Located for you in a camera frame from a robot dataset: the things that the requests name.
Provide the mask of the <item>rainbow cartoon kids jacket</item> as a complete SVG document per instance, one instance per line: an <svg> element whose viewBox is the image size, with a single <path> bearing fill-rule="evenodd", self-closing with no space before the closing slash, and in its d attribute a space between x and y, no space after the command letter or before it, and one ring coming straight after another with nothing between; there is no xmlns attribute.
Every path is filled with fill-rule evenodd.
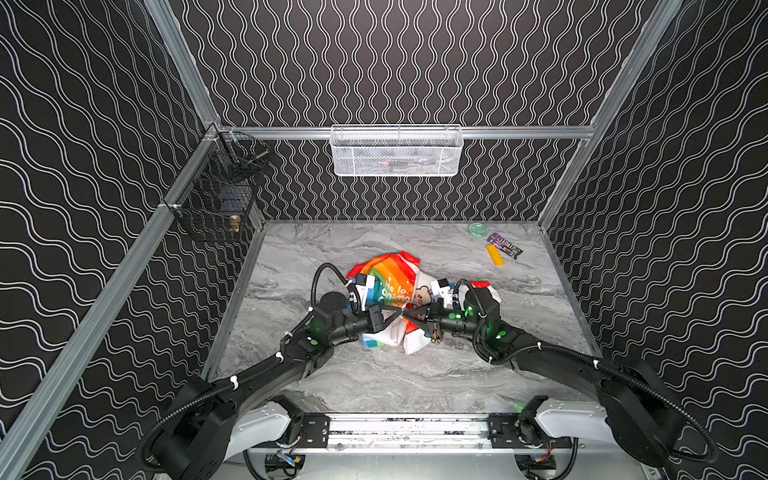
<svg viewBox="0 0 768 480"><path fill-rule="evenodd" d="M430 283L443 278L437 278L423 271L421 260L405 251L384 254L353 267L347 274L348 285L355 289L355 292L350 295L352 303L360 300L354 282L354 277L358 273L373 275L378 279L376 303L373 305L380 305L386 317L393 310L400 308L403 310L429 308L439 304L432 301ZM501 319L499 294L486 281L449 282L453 287L453 304L446 309L472 308L480 316L474 334L469 338L463 338L472 341L482 355L496 356L513 338L512 328ZM345 323L353 318L350 310L344 313L339 331L333 335L335 340L359 338L367 348L401 346L407 354L413 354L429 344L437 344L431 343L428 339L412 340L406 337L406 333L385 333L384 330L375 334L364 333L348 338Z"/></svg>

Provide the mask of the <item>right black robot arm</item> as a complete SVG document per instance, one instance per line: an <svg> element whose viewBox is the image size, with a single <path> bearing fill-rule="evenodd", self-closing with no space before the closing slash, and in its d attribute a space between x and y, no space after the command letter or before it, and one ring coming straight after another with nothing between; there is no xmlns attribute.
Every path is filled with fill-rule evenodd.
<svg viewBox="0 0 768 480"><path fill-rule="evenodd" d="M684 409L644 362L621 364L546 342L501 318L487 288L461 280L449 301L407 309L406 320L435 341L446 332L470 340L485 363L533 373L577 390L603 407L611 440L654 467L670 461L712 464L719 449L709 429Z"/></svg>

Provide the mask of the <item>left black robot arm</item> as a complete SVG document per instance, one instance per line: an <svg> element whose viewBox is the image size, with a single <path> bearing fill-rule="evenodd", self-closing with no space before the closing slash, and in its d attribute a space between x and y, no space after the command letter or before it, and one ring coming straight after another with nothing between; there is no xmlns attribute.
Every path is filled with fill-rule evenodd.
<svg viewBox="0 0 768 480"><path fill-rule="evenodd" d="M326 270L343 288L319 296L316 284ZM182 388L137 444L135 460L142 471L172 479L211 478L243 415L321 368L337 346L385 330L408 303L362 294L362 278L347 278L331 263L321 264L312 282L307 313L284 334L274 354L228 378L197 377Z"/></svg>

